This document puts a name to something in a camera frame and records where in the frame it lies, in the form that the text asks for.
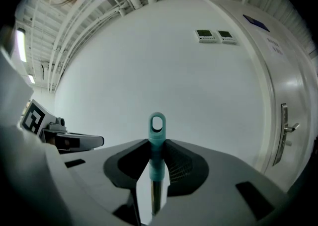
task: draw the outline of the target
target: teal handle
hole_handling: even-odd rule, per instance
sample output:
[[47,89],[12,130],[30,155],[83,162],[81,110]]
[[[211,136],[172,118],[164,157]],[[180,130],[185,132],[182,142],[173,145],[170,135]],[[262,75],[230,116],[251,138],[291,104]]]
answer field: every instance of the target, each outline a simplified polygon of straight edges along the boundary
[[[153,127],[154,117],[159,117],[162,120],[162,128],[160,130],[156,130]],[[162,147],[165,141],[165,116],[162,113],[156,112],[150,116],[148,133],[148,140],[151,143],[149,176],[152,181],[160,182],[164,178]]]

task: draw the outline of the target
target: door handle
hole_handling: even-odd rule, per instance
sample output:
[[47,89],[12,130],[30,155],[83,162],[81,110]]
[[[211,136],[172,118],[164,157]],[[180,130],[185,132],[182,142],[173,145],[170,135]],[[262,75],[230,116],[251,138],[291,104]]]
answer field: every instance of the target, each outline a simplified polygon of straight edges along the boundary
[[300,126],[299,123],[294,124],[292,127],[284,127],[285,132],[292,133],[294,130],[296,130]]
[[279,163],[280,160],[282,159],[285,145],[289,147],[292,145],[291,141],[286,140],[287,133],[292,133],[300,126],[299,123],[296,123],[291,127],[288,126],[288,107],[286,103],[283,103],[281,105],[281,110],[282,110],[281,133],[280,133],[280,139],[278,144],[278,150],[277,150],[277,154],[276,154],[273,166]]

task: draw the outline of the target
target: white door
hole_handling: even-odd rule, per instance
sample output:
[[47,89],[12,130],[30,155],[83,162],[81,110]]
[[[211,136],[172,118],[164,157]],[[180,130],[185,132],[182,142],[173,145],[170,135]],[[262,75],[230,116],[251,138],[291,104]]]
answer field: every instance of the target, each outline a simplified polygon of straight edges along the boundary
[[[260,9],[242,5],[240,3],[219,1],[219,4],[228,11],[228,15],[235,18],[250,35],[261,52],[269,72],[276,102],[276,129],[275,139],[271,141],[273,147],[264,174],[276,183],[282,190],[288,191],[296,180],[304,159],[309,137],[309,106],[301,77],[300,69],[293,46],[281,30],[278,21]],[[263,24],[270,32],[251,24],[244,16],[248,15]],[[286,135],[291,146],[284,146],[280,161],[274,163],[279,151],[282,104],[288,108],[288,125],[299,123],[300,126]]]

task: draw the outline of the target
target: ceiling light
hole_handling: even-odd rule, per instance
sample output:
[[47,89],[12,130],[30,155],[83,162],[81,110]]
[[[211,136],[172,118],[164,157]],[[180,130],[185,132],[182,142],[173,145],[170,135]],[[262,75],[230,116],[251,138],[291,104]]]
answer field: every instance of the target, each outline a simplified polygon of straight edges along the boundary
[[17,29],[16,38],[18,42],[18,49],[20,54],[21,61],[26,62],[26,54],[25,54],[25,30],[22,28]]
[[33,76],[32,76],[32,75],[29,75],[29,79],[30,79],[30,81],[31,81],[31,83],[32,83],[32,84],[35,84],[35,82],[34,82],[34,78],[33,78]]

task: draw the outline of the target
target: thermostat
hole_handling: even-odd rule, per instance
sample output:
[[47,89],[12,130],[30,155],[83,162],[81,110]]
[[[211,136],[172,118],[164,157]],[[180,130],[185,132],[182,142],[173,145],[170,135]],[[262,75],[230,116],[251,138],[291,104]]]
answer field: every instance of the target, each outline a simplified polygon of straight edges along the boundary
[[226,44],[236,44],[236,39],[228,32],[228,31],[219,31],[218,34],[220,35],[221,43]]
[[200,43],[217,43],[217,38],[210,30],[195,30]]

